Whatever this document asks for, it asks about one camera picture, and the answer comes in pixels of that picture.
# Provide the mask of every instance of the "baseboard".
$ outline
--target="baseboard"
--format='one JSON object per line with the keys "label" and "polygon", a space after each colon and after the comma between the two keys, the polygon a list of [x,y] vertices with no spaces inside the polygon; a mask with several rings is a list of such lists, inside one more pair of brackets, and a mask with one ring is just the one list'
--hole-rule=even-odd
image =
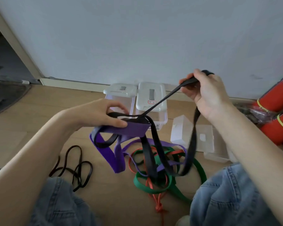
{"label": "baseboard", "polygon": [[[77,82],[77,81],[69,81],[64,79],[54,79],[54,78],[41,78],[41,83],[44,86],[53,86],[67,89],[78,89],[85,91],[93,91],[93,92],[103,92],[109,85],[98,84],[98,83],[85,83],[85,82]],[[171,91],[172,87],[168,85],[166,87],[166,93],[168,94]],[[177,101],[189,101],[192,102],[192,99],[187,97],[185,94],[181,92],[174,93],[168,100],[177,100]],[[252,99],[244,99],[244,98],[231,98],[233,103],[244,102],[251,103]]]}

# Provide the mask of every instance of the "yellow rubber band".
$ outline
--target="yellow rubber band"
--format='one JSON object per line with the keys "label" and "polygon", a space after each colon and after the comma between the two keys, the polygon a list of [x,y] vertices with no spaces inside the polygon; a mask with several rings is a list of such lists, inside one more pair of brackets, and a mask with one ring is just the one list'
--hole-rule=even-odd
{"label": "yellow rubber band", "polygon": [[283,122],[280,120],[279,115],[277,115],[277,120],[278,120],[278,122],[280,123],[280,125],[283,126]]}
{"label": "yellow rubber band", "polygon": [[256,102],[257,102],[257,104],[259,105],[260,108],[262,108],[262,109],[265,110],[266,112],[270,112],[269,110],[267,110],[266,108],[264,108],[264,107],[260,104],[260,102],[259,102],[258,99],[256,100]]}

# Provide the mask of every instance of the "person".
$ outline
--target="person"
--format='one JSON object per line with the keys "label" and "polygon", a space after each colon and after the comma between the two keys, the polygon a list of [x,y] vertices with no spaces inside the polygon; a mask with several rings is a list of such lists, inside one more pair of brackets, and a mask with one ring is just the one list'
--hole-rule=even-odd
{"label": "person", "polygon": [[[283,225],[283,151],[233,106],[219,76],[195,69],[185,79],[192,76],[200,87],[183,87],[182,92],[216,127],[240,164],[221,170],[199,188],[189,224]],[[0,226],[96,225],[72,186],[48,175],[74,131],[84,126],[127,126],[107,116],[110,107],[128,113],[120,102],[106,99],[59,112],[0,170]]]}

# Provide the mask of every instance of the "person's left hand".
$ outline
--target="person's left hand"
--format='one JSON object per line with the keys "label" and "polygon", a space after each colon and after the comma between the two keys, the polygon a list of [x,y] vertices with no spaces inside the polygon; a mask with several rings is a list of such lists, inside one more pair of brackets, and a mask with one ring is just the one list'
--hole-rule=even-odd
{"label": "person's left hand", "polygon": [[111,125],[124,128],[127,122],[109,117],[107,114],[113,112],[110,107],[119,107],[124,113],[129,114],[127,108],[120,102],[108,99],[99,99],[87,104],[79,105],[62,111],[69,119],[73,119],[81,127],[95,127],[100,125]]}

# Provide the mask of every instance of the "doormat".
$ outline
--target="doormat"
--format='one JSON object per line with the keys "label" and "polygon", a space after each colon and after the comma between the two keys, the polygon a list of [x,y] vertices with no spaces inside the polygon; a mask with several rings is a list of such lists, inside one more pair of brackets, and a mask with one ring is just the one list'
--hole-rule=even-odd
{"label": "doormat", "polygon": [[22,98],[31,85],[0,82],[0,113]]}

